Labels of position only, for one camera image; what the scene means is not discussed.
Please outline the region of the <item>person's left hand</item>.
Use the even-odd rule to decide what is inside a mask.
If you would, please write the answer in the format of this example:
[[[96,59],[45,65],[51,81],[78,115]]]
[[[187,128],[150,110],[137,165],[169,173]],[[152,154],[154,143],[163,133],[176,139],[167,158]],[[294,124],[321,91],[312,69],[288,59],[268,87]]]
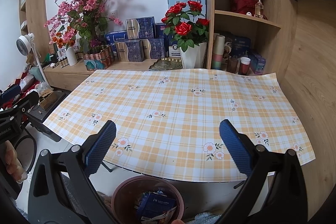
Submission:
[[[27,172],[23,169],[17,157],[17,152],[13,145],[7,140],[5,141],[6,152],[5,162],[7,173],[18,183],[21,184],[27,179]]]

